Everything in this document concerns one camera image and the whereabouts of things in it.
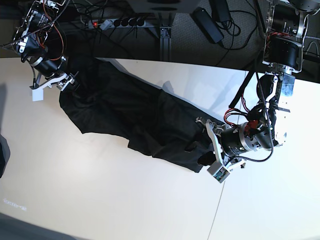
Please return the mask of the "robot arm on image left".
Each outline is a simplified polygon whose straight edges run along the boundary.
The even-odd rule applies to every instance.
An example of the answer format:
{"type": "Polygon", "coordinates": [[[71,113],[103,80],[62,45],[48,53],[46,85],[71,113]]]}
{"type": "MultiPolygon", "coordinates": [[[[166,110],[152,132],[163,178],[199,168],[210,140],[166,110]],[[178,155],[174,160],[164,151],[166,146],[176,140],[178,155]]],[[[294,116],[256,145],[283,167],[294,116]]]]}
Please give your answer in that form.
{"type": "Polygon", "coordinates": [[[31,4],[22,24],[17,28],[12,40],[0,47],[12,50],[22,63],[27,62],[33,73],[30,86],[33,92],[57,87],[61,92],[75,84],[76,76],[63,70],[67,62],[64,56],[65,41],[58,30],[58,19],[70,5],[69,0],[35,0],[31,4]],[[46,45],[49,33],[55,30],[61,40],[61,53],[50,53],[46,45]]]}

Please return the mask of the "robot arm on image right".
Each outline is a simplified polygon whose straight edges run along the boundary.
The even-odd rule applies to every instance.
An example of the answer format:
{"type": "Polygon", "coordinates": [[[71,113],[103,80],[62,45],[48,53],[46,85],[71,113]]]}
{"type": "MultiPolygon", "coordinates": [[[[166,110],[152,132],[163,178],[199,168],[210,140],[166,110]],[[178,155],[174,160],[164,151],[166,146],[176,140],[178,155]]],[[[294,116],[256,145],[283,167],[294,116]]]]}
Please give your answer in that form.
{"type": "Polygon", "coordinates": [[[263,25],[264,49],[256,60],[268,66],[257,78],[257,104],[249,109],[236,108],[243,102],[245,88],[258,75],[253,66],[224,114],[224,124],[198,117],[213,145],[213,159],[208,172],[223,182],[234,168],[244,168],[248,157],[244,153],[264,149],[273,152],[287,138],[286,122],[290,114],[295,74],[303,68],[304,43],[309,16],[317,14],[317,0],[272,0],[263,25]]]}

